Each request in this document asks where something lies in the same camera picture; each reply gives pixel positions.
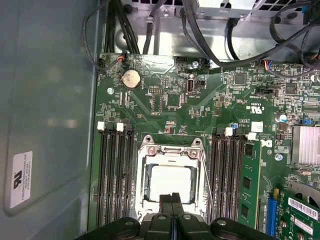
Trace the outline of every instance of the aluminum heatsink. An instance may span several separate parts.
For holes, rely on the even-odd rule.
[[[320,127],[293,127],[292,162],[320,165]]]

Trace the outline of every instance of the gray metal panel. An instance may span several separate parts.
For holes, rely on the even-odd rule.
[[[87,229],[94,78],[81,29],[96,5],[1,1],[1,239],[72,239]],[[31,197],[10,208],[13,156],[28,151]]]

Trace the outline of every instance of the capacitor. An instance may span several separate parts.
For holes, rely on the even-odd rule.
[[[230,128],[233,128],[233,129],[237,129],[239,127],[238,123],[233,123],[233,122],[231,122],[229,126]]]
[[[288,120],[287,115],[285,114],[278,114],[277,116],[275,116],[275,121],[277,123],[286,123]]]
[[[305,176],[311,176],[311,171],[309,171],[309,170],[306,170],[306,169],[301,169],[300,170],[300,174],[301,175],[305,175]]]
[[[133,69],[126,71],[122,75],[121,81],[123,85],[129,90],[134,90],[141,85],[141,77],[139,73]]]

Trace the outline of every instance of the microchip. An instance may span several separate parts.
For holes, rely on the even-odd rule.
[[[177,56],[175,59],[175,62],[177,64],[184,64],[184,63],[188,62],[188,58],[185,56]]]
[[[234,75],[234,84],[245,85],[246,84],[246,75],[243,73],[238,73]]]
[[[223,104],[222,101],[216,101],[214,105],[216,108],[220,109],[222,108],[222,104]]]
[[[249,208],[247,208],[245,205],[241,205],[241,214],[244,216],[246,219],[248,218],[249,215]]]
[[[213,115],[216,117],[220,117],[222,115],[222,110],[221,109],[214,110]]]
[[[285,94],[295,95],[297,85],[295,83],[287,83],[285,85]]]
[[[244,177],[243,178],[243,186],[246,188],[246,189],[250,189],[251,187],[251,180],[247,177]]]
[[[244,154],[252,157],[254,153],[254,146],[251,144],[246,144],[244,148]]]

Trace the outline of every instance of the cpu socket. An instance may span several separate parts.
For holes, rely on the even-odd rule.
[[[185,212],[203,216],[207,210],[206,154],[200,138],[191,146],[164,145],[151,135],[138,150],[135,211],[138,220],[159,212],[160,195],[179,193]]]

